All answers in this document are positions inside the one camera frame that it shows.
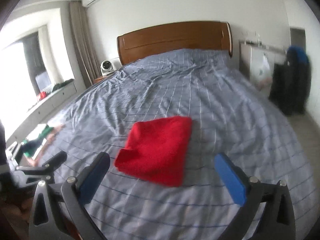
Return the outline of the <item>dark clothes on bench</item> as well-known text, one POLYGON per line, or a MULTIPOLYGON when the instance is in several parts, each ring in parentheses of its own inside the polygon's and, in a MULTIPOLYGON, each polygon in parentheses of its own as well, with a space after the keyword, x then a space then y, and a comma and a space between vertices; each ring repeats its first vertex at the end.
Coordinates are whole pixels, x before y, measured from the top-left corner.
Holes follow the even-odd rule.
POLYGON ((52 88, 52 93, 55 92, 56 90, 59 90, 63 87, 65 87, 66 85, 68 85, 69 83, 73 82, 74 79, 69 79, 69 80, 66 80, 66 81, 63 81, 61 83, 57 83, 53 86, 52 88))

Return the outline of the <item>blue plaid bed cover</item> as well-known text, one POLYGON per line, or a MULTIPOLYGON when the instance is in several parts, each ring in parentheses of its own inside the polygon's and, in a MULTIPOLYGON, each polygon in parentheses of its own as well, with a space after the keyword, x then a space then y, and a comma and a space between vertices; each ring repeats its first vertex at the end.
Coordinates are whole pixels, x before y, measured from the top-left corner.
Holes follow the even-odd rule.
POLYGON ((225 51, 182 49, 128 64, 62 111, 64 128, 40 159, 60 151, 57 182, 77 176, 102 151, 115 159, 132 125, 171 116, 193 121, 181 187, 143 181, 111 166, 87 206, 108 239, 217 239, 235 205, 214 170, 227 154, 249 176, 287 182, 304 239, 319 217, 313 170, 287 118, 243 76, 225 51))

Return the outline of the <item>brown wooden headboard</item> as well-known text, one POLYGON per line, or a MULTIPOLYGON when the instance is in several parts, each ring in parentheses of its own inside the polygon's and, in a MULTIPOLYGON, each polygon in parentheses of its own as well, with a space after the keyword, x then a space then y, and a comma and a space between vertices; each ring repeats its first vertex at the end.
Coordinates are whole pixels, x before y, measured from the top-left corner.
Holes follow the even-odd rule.
POLYGON ((233 38, 227 22, 176 22, 121 35, 117 48, 122 65, 178 49, 225 50, 233 56, 233 38))

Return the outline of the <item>black and blue jacket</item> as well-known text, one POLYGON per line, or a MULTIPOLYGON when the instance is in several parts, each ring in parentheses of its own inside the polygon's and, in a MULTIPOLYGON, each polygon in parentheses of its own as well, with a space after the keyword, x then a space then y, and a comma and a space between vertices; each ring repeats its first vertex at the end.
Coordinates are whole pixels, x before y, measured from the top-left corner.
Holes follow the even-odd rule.
POLYGON ((290 46, 283 64, 275 64, 269 100, 284 115, 303 114, 310 94, 311 67, 303 48, 290 46))

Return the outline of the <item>wooden nightstand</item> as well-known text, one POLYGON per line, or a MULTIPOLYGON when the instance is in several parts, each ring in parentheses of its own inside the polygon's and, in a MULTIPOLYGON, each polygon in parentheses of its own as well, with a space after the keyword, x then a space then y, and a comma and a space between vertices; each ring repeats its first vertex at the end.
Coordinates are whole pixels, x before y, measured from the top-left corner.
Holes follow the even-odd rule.
POLYGON ((94 84, 99 83, 99 82, 101 82, 101 81, 103 81, 103 80, 106 80, 107 78, 108 78, 108 76, 99 77, 99 78, 97 78, 97 79, 94 80, 94 84))

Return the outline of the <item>white bedside cabinet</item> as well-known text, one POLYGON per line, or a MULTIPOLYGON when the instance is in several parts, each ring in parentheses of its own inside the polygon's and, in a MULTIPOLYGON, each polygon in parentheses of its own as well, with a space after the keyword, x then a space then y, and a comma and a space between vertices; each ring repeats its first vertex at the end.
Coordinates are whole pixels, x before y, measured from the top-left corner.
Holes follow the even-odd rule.
MULTIPOLYGON (((250 44, 247 41, 239 42, 239 70, 240 72, 255 86, 255 75, 257 73, 257 68, 260 63, 262 63, 263 54, 266 54, 272 73, 275 64, 283 64, 286 59, 286 52, 283 49, 278 49, 273 46, 250 44)), ((266 88, 259 90, 267 96, 270 93, 272 84, 266 88)))

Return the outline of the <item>white window drawer bench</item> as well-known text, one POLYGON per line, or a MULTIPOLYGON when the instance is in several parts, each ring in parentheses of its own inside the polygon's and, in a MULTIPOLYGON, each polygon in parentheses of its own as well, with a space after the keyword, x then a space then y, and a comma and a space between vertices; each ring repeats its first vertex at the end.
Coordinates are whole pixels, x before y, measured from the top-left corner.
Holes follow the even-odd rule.
POLYGON ((58 111, 61 106, 77 93, 74 81, 54 91, 48 97, 37 103, 27 114, 23 122, 6 140, 10 146, 14 142, 21 142, 35 127, 58 111))

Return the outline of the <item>red cloth on bench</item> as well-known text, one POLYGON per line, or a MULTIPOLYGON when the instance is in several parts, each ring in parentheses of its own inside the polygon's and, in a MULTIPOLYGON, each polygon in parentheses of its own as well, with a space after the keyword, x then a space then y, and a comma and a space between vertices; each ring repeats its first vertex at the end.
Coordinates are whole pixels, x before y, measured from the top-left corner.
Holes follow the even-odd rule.
POLYGON ((43 100, 44 98, 46 98, 47 95, 48 95, 48 94, 47 94, 46 91, 42 91, 42 92, 37 96, 37 98, 38 98, 39 101, 41 101, 41 100, 43 100))

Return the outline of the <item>small white fan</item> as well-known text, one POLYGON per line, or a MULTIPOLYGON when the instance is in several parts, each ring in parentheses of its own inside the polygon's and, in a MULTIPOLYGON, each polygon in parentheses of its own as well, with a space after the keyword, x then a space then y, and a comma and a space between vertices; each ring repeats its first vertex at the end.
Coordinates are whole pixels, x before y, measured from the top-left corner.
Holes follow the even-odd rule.
POLYGON ((112 74, 115 71, 115 69, 110 61, 104 60, 100 65, 100 71, 102 76, 107 76, 109 74, 112 74))

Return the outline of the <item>red knit sweater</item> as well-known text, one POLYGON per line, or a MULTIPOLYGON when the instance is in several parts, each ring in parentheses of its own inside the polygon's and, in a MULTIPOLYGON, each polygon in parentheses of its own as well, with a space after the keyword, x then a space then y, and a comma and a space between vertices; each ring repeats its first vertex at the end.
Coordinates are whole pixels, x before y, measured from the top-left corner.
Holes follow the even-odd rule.
POLYGON ((179 187, 183 183, 191 130, 192 119, 188 116, 136 122, 114 166, 138 179, 179 187))

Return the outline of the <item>white plastic bag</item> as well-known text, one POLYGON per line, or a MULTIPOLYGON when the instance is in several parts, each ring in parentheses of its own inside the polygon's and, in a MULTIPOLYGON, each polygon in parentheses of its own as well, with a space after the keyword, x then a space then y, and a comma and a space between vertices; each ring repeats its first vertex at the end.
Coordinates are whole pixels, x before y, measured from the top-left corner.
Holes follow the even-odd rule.
POLYGON ((255 85, 257 89, 262 90, 272 83, 271 68, 266 54, 263 54, 262 63, 258 65, 255 75, 255 85))

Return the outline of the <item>beige curtain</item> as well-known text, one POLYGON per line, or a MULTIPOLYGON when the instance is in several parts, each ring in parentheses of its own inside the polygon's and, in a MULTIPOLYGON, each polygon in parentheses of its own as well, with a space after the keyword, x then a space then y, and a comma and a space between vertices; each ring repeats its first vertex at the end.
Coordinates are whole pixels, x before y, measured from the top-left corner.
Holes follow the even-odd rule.
POLYGON ((69 2, 69 15, 76 59, 88 88, 101 76, 100 63, 93 47, 86 10, 80 1, 69 2))

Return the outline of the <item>green and pink clothes pile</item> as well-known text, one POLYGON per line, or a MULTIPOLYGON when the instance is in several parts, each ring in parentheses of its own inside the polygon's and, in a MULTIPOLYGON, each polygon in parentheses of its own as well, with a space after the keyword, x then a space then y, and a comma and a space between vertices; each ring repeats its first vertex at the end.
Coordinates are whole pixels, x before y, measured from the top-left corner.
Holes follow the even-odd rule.
POLYGON ((37 166, 40 157, 43 155, 45 149, 54 141, 55 136, 64 128, 64 124, 56 127, 46 125, 36 139, 26 140, 20 147, 27 162, 31 166, 37 166))

